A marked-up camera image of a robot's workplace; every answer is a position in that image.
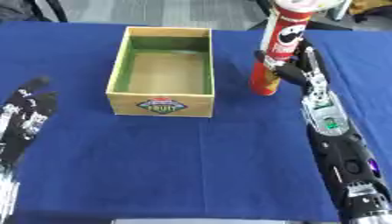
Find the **table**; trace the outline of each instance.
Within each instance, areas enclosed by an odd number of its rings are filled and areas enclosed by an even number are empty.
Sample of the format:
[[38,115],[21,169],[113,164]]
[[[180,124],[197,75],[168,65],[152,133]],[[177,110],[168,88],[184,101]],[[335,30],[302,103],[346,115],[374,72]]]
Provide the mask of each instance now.
[[[283,82],[271,97],[249,91],[259,31],[213,32],[217,92],[213,119],[206,119],[113,115],[104,92],[123,29],[0,25],[0,100],[42,74],[59,91],[59,112],[20,165],[17,214],[337,219],[307,143],[299,88]],[[390,174],[392,32],[307,36]]]

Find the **can lid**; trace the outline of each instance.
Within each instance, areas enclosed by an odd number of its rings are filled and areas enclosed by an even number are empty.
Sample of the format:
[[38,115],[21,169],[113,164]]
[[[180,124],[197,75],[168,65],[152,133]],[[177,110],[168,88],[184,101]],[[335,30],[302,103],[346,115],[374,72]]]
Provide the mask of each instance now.
[[342,0],[276,0],[280,7],[299,13],[323,11],[341,4]]

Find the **red can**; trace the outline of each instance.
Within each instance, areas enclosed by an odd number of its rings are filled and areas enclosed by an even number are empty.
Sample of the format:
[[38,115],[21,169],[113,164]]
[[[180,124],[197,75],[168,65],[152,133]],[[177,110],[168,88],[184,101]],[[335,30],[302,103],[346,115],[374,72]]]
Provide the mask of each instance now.
[[[309,19],[319,7],[318,0],[276,0],[260,46],[265,58],[287,61],[296,50]],[[250,86],[259,95],[273,95],[280,79],[264,62],[254,64]]]

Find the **robotic arm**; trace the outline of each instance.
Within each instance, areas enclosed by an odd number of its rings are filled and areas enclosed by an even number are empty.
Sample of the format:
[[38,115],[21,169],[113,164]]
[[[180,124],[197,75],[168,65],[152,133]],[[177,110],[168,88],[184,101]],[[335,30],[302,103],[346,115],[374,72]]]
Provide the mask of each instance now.
[[0,107],[0,224],[9,223],[18,195],[18,160],[56,109],[56,93],[33,94],[48,84],[41,77],[19,87]]
[[[265,59],[282,79],[303,89],[302,112],[318,170],[342,223],[392,223],[391,195],[363,135],[348,117],[319,52],[306,40],[296,65]],[[256,57],[263,60],[262,52]]]

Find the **cardboard box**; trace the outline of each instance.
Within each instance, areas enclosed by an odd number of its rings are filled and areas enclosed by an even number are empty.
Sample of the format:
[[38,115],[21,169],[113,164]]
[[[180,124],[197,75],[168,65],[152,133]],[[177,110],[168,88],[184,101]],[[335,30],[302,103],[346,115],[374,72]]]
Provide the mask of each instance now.
[[117,115],[211,117],[211,30],[128,27],[106,94]]

